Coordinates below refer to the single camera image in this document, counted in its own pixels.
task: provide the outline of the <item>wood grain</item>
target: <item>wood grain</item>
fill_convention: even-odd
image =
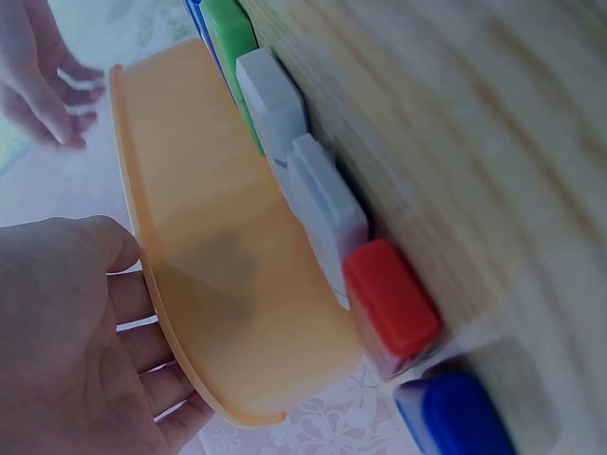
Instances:
[[[607,2],[241,3],[520,453],[606,453]]]

